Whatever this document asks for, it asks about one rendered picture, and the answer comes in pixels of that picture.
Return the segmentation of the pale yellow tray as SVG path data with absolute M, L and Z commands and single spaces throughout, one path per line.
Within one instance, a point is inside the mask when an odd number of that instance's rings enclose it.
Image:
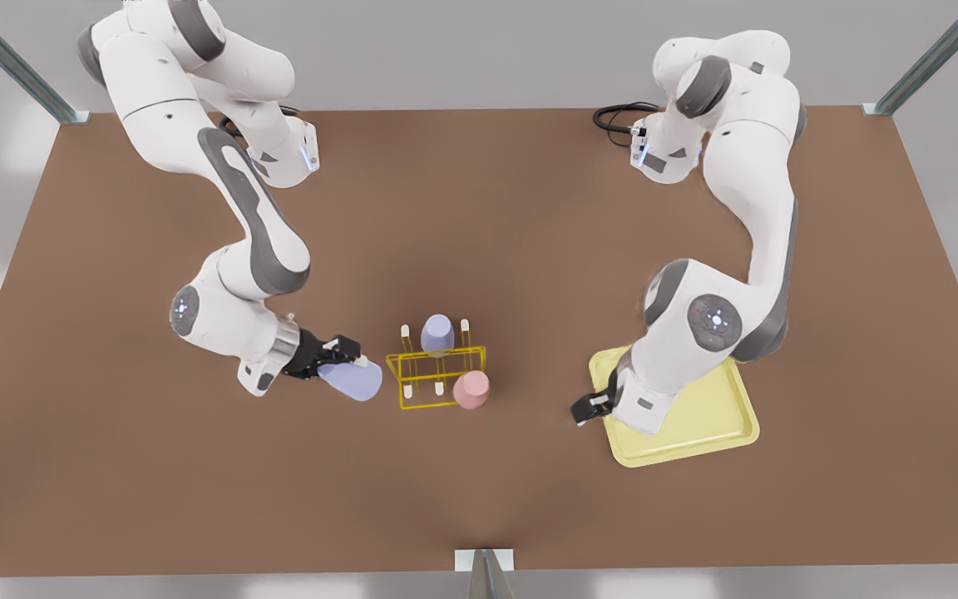
M 636 432 L 616 418 L 602 421 L 616 462 L 627 468 L 748 446 L 760 435 L 733 358 L 689 384 L 654 436 Z

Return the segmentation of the silver frame post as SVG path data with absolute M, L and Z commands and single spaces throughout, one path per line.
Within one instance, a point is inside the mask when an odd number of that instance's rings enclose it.
M 872 103 L 863 103 L 866 115 L 894 115 L 932 76 L 943 68 L 951 57 L 958 53 L 958 18 L 898 79 L 882 98 Z
M 467 599 L 516 599 L 506 572 L 516 569 L 510 548 L 455 550 L 456 572 L 469 572 Z
M 0 35 L 0 68 L 7 73 L 39 106 L 42 106 L 61 125 L 83 125 L 91 113 L 78 111 L 31 68 L 24 58 Z

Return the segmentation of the lavender cup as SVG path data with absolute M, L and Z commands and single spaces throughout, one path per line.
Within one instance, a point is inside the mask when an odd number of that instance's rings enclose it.
M 341 394 L 359 402 L 375 397 L 383 386 L 383 369 L 364 356 L 352 363 L 320 364 L 317 375 Z
M 452 321 L 444 314 L 431 315 L 423 324 L 421 348 L 423 352 L 440 356 L 455 349 L 456 333 Z

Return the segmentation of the pink cup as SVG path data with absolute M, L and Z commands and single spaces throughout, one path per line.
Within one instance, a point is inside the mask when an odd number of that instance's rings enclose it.
M 453 398 L 464 409 L 475 410 L 486 405 L 490 394 L 490 379 L 486 372 L 472 370 L 456 379 Z

